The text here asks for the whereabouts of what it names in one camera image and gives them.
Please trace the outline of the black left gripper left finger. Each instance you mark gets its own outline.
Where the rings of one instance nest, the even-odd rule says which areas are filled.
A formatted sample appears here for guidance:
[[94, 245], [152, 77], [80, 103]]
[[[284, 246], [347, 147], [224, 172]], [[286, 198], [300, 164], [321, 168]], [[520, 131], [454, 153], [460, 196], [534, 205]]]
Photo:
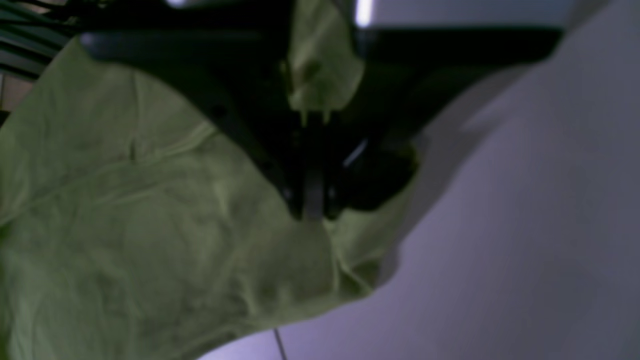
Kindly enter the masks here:
[[282, 66], [293, 0], [115, 0], [78, 39], [95, 60], [170, 86], [240, 146], [303, 216], [304, 167]]

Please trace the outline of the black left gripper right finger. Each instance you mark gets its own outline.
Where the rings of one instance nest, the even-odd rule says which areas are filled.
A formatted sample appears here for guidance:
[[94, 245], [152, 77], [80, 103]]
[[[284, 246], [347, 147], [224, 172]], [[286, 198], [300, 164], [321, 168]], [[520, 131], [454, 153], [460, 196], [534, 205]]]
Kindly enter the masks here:
[[412, 145], [455, 98], [504, 69], [550, 56], [563, 30], [489, 26], [352, 30], [365, 65], [346, 105], [315, 128], [315, 210], [372, 212], [418, 173]]

